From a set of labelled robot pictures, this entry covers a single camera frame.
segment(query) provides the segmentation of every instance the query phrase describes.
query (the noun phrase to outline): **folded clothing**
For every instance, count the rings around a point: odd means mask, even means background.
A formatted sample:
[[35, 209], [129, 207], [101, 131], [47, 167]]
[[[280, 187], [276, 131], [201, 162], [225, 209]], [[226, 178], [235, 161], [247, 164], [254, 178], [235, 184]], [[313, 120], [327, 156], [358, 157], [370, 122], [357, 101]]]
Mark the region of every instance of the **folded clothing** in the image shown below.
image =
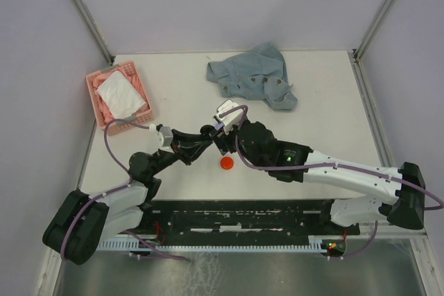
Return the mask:
[[223, 97], [265, 100], [275, 110], [291, 110], [298, 99], [290, 92], [284, 56], [271, 43], [222, 62], [209, 62], [207, 80], [219, 84]]
[[129, 76], [121, 67], [99, 74], [92, 86], [105, 124], [144, 111], [148, 105], [139, 78]]

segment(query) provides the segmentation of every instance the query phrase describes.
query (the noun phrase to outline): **plastic basket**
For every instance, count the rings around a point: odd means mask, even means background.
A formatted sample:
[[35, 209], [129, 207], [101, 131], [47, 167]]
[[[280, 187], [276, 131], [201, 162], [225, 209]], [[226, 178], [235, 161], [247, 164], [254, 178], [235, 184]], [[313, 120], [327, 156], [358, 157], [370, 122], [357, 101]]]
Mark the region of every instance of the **plastic basket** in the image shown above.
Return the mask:
[[[88, 74], [86, 76], [86, 83], [88, 86], [88, 91], [89, 91], [89, 95], [91, 96], [91, 102], [92, 102], [92, 107], [94, 108], [94, 114], [96, 115], [96, 120], [97, 120], [97, 125], [100, 127], [100, 129], [104, 130], [105, 129], [105, 121], [103, 120], [103, 115], [99, 109], [99, 104], [97, 103], [97, 96], [96, 93], [94, 91], [94, 88], [92, 86], [92, 81], [95, 79], [95, 77], [97, 77], [99, 74], [102, 73], [106, 73], [111, 71], [112, 69], [116, 68], [116, 67], [123, 67], [123, 69], [125, 70], [125, 72], [129, 75], [129, 76], [137, 76], [140, 80], [140, 83], [142, 83], [142, 80], [140, 78], [139, 73], [137, 72], [136, 66], [134, 64], [134, 62], [132, 60], [129, 60], [127, 62], [122, 62], [121, 64], [115, 64], [111, 67], [107, 67], [106, 69], [102, 69], [100, 71], [96, 71], [94, 73]], [[148, 99], [148, 96], [146, 95], [146, 91], [144, 88], [144, 85], [142, 84], [142, 89], [144, 90], [144, 95], [142, 96], [146, 102], [147, 102], [147, 107], [144, 111], [142, 112], [138, 112], [135, 115], [126, 118], [127, 121], [132, 121], [134, 123], [137, 124], [144, 124], [144, 123], [148, 123], [149, 121], [152, 121], [154, 119], [153, 116], [153, 111], [151, 110], [151, 105], [150, 105], [150, 101]], [[119, 122], [113, 123], [109, 128], [108, 128], [108, 135], [115, 135], [117, 133], [129, 130], [130, 128], [133, 128], [134, 126], [129, 125], [129, 124], [122, 124]]]

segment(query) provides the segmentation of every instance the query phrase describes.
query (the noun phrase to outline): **white wall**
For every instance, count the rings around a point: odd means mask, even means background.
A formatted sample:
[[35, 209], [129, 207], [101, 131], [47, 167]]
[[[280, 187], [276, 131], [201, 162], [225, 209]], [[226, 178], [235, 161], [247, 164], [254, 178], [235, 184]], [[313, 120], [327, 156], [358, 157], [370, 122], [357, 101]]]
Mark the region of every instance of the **white wall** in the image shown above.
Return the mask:
[[[398, 164], [420, 165], [444, 198], [444, 0], [398, 0], [364, 59], [388, 144]], [[426, 228], [444, 272], [444, 213]]]
[[84, 0], [112, 53], [359, 46], [382, 0]]
[[85, 76], [104, 63], [70, 0], [0, 8], [0, 295], [32, 295], [92, 129]]

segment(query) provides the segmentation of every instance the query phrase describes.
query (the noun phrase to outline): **pink cloth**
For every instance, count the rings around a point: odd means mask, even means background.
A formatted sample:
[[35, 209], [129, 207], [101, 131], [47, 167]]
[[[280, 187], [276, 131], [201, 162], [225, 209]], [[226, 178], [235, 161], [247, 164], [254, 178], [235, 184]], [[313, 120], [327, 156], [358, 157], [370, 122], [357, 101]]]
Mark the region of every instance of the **pink cloth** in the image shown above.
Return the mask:
[[105, 124], [108, 124], [108, 122], [113, 120], [114, 117], [112, 116], [111, 111], [108, 108], [108, 106], [106, 105], [106, 103], [103, 102], [103, 100], [100, 97], [100, 95], [97, 94], [97, 88], [99, 88], [99, 86], [103, 83], [103, 81], [108, 79], [108, 77], [111, 74], [113, 74], [115, 71], [120, 71], [125, 76], [125, 78], [127, 78], [128, 81], [131, 82], [131, 85], [133, 85], [133, 87], [139, 92], [140, 96], [146, 102], [148, 102], [146, 100], [144, 89], [142, 87], [142, 84], [141, 84], [139, 78], [137, 76], [129, 76], [122, 67], [116, 67], [115, 69], [112, 69], [111, 71], [109, 71], [107, 73], [99, 74], [92, 81], [92, 87], [94, 88], [94, 93], [96, 93], [97, 104], [99, 104], [99, 109], [100, 109], [100, 111], [101, 111], [101, 113], [103, 115], [103, 120], [105, 121]]

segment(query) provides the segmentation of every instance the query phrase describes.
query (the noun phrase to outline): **orange round object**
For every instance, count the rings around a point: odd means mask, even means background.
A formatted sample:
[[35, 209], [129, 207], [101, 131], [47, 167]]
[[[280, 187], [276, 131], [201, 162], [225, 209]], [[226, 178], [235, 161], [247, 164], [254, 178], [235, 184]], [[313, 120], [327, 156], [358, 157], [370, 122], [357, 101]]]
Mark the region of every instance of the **orange round object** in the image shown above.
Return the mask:
[[221, 159], [221, 167], [225, 170], [230, 170], [234, 166], [234, 161], [231, 157], [225, 156]]

